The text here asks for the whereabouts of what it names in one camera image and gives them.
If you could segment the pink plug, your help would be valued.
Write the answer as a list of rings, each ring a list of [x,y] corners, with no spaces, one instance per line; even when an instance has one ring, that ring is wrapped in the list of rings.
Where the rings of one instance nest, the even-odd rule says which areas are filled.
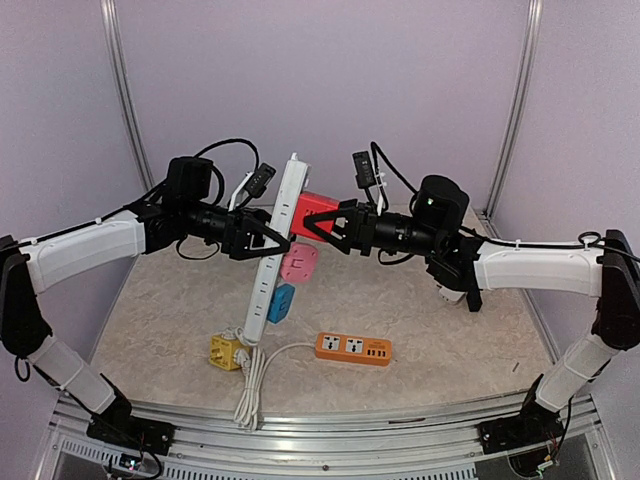
[[[308,243],[293,242],[283,256],[280,276],[287,283],[307,283],[312,279],[319,259],[318,249]]]

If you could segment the black plug with cable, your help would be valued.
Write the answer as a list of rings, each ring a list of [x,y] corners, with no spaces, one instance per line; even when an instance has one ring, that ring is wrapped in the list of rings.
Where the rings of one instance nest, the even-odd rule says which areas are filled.
[[[468,310],[470,312],[472,313],[479,312],[483,305],[481,292],[479,290],[469,291],[466,295],[466,302],[467,302]]]

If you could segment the white plug adapter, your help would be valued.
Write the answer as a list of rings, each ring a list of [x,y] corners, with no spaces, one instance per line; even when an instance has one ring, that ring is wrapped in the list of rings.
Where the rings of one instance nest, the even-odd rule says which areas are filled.
[[[451,304],[458,304],[466,297],[464,291],[455,291],[444,286],[438,286],[438,293],[445,302]]]

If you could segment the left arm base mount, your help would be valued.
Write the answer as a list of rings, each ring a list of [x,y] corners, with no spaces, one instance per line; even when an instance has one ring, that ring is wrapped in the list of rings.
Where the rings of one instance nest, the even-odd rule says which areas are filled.
[[[176,427],[167,422],[131,417],[124,427],[113,427],[94,420],[86,435],[108,444],[166,456],[173,443]]]

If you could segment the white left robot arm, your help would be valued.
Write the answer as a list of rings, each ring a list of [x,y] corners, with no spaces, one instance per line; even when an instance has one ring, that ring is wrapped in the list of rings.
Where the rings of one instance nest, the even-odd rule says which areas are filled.
[[[299,190],[285,175],[272,212],[248,207],[275,170],[255,161],[240,186],[244,199],[223,206],[225,180],[204,152],[169,162],[165,179],[139,199],[93,221],[52,234],[1,239],[1,343],[27,367],[74,397],[121,445],[133,443],[140,424],[119,389],[61,340],[42,316],[37,296],[78,274],[124,258],[179,246],[188,237],[233,260],[283,254],[290,247],[291,216]]]

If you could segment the orange power strip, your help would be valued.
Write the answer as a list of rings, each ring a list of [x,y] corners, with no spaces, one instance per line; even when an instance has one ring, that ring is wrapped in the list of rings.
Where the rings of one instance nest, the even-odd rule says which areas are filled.
[[[314,346],[319,359],[386,367],[392,360],[392,343],[386,339],[321,332]]]

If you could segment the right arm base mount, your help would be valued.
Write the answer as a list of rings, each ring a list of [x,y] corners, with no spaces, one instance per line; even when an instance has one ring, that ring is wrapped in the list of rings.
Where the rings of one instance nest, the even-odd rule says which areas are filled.
[[[559,439],[564,426],[558,415],[501,417],[477,426],[484,454],[493,454]]]

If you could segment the blue plug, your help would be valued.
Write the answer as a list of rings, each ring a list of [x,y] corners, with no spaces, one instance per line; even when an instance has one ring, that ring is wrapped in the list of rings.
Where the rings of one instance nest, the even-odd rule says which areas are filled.
[[[296,289],[293,285],[286,283],[279,285],[274,290],[267,313],[268,322],[278,324],[287,317],[294,299],[295,291]]]

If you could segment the long white power strip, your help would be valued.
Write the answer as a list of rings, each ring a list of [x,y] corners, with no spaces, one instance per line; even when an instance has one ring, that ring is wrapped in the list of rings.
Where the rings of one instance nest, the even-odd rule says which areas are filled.
[[[291,227],[299,196],[308,183],[310,165],[299,159],[296,152],[287,161],[278,194],[272,210],[269,227],[284,238],[290,240]],[[253,285],[248,311],[240,341],[243,345],[256,346],[262,337],[267,323],[267,314],[276,288],[283,256],[289,246],[280,247],[276,241],[267,238],[268,255],[260,259]]]

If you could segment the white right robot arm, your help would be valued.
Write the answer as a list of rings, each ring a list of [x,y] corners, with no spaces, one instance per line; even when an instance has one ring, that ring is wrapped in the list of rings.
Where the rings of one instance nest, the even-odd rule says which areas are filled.
[[[465,296],[470,311],[484,290],[525,289],[577,293],[596,299],[596,319],[531,386],[511,433],[535,442],[572,397],[622,351],[639,344],[639,259],[624,234],[585,232],[569,243],[492,239],[467,229],[468,195],[451,179],[427,175],[412,191],[408,214],[371,201],[342,201],[307,214],[306,230],[344,254],[373,249],[424,259],[443,288]]]

